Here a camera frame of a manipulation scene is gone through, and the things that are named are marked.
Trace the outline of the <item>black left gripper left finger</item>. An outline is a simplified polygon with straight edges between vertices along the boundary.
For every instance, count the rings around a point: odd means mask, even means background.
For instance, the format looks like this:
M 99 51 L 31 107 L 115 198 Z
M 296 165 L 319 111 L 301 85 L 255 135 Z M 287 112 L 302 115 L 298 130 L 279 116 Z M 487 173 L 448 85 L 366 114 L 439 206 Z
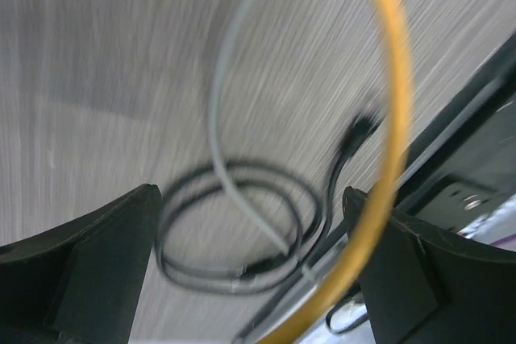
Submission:
M 102 208 L 1 248 L 3 343 L 126 343 L 161 194 L 142 184 Z

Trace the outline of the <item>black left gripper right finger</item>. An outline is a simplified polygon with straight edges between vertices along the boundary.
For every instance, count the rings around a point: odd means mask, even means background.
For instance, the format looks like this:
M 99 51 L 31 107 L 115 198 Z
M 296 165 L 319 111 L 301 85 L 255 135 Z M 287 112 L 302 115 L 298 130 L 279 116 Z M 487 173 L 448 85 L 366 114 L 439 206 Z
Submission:
M 378 343 L 513 343 L 515 198 L 453 232 L 400 197 L 358 284 Z

